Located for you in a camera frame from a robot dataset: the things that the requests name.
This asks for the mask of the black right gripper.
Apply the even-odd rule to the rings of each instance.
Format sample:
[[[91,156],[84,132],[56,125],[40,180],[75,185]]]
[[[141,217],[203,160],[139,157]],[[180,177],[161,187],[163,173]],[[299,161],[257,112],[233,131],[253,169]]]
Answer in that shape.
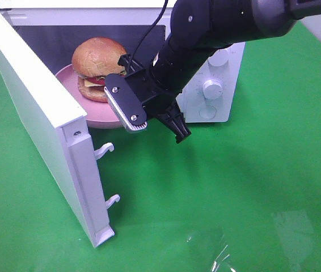
[[[144,68],[136,61],[125,61],[125,80],[138,97],[147,119],[156,118],[175,134],[176,143],[191,135],[176,97],[185,86],[183,67],[162,62],[156,68]]]

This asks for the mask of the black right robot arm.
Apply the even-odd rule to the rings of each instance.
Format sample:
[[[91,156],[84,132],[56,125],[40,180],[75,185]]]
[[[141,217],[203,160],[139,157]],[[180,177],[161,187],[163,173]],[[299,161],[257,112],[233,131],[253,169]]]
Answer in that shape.
[[[145,69],[127,76],[147,119],[156,118],[181,142],[190,135],[176,97],[217,50],[280,37],[297,20],[321,14],[321,1],[177,1],[170,34]]]

